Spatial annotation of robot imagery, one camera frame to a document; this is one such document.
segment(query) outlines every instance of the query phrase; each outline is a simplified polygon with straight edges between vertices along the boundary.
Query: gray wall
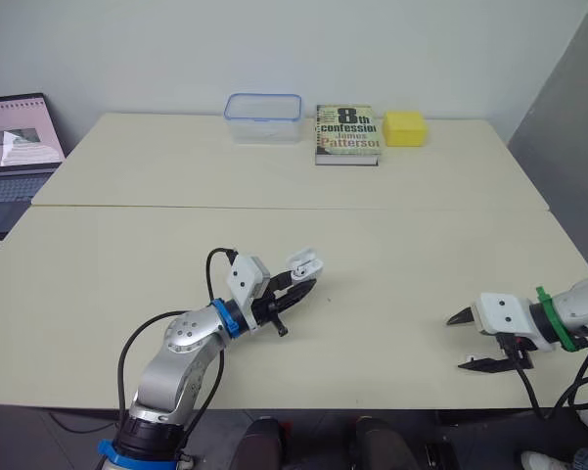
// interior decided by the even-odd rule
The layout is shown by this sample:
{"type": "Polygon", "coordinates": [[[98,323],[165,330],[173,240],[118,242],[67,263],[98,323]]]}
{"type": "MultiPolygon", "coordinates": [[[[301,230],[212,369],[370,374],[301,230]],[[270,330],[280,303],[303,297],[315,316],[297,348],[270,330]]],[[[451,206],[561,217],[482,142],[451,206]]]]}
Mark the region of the gray wall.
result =
{"type": "Polygon", "coordinates": [[[588,261],[588,15],[509,148],[588,261]]]}
{"type": "Polygon", "coordinates": [[[0,95],[66,150],[105,111],[221,113],[238,91],[488,118],[508,140],[588,0],[0,0],[0,95]]]}

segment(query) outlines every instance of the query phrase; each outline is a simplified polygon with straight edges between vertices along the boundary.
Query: green ring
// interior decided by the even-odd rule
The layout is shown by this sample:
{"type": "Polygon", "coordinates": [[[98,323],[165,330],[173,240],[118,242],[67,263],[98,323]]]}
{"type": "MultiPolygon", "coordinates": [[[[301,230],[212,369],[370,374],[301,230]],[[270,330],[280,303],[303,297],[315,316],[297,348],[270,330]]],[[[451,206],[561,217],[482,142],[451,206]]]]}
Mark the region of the green ring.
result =
{"type": "Polygon", "coordinates": [[[574,341],[567,333],[567,329],[561,323],[561,319],[557,315],[557,312],[555,311],[555,308],[552,305],[552,297],[546,294],[546,291],[544,291],[544,288],[541,286],[537,288],[537,298],[539,299],[541,305],[544,306],[546,316],[548,317],[548,320],[550,321],[552,327],[555,329],[557,336],[561,340],[561,344],[564,347],[564,350],[570,353],[578,351],[578,348],[574,345],[574,341]]]}

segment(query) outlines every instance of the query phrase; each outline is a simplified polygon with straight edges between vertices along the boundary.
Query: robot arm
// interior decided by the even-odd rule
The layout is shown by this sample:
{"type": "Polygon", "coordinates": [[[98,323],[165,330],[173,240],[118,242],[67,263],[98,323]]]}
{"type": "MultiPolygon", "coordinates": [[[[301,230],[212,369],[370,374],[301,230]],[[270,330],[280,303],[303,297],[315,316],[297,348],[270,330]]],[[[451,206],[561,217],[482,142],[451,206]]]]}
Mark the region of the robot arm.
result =
{"type": "Polygon", "coordinates": [[[553,351],[561,343],[566,351],[586,348],[588,342],[588,279],[569,291],[550,297],[537,289],[538,302],[510,294],[480,294],[454,315],[449,325],[474,322],[478,331],[495,336],[508,359],[472,360],[459,367],[481,372],[513,370],[515,361],[532,368],[529,351],[553,351]]]}
{"type": "Polygon", "coordinates": [[[214,300],[169,324],[115,440],[99,446],[107,457],[104,469],[182,467],[178,450],[208,365],[234,339],[265,323],[287,334],[279,313],[310,292],[323,268],[312,250],[294,255],[288,265],[270,277],[260,259],[237,255],[227,278],[233,299],[214,300]]]}

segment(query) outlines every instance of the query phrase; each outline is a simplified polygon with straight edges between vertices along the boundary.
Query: white wall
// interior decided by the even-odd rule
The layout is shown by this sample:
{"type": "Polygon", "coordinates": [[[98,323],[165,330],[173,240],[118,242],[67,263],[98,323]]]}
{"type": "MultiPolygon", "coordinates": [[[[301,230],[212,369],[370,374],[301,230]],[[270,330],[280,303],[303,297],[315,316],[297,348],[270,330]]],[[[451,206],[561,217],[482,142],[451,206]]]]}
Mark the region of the white wall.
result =
{"type": "Polygon", "coordinates": [[[67,150],[104,111],[238,91],[488,118],[508,139],[588,0],[0,0],[0,95],[46,93],[67,150]]]}

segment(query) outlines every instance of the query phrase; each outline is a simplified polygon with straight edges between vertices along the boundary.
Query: book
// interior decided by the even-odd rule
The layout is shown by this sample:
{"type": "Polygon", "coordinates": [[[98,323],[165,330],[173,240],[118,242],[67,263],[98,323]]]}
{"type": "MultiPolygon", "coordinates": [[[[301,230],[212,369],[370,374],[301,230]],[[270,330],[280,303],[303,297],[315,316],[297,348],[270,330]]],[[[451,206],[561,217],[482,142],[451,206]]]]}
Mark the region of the book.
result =
{"type": "Polygon", "coordinates": [[[377,165],[381,134],[372,107],[318,105],[316,165],[377,165]]]}

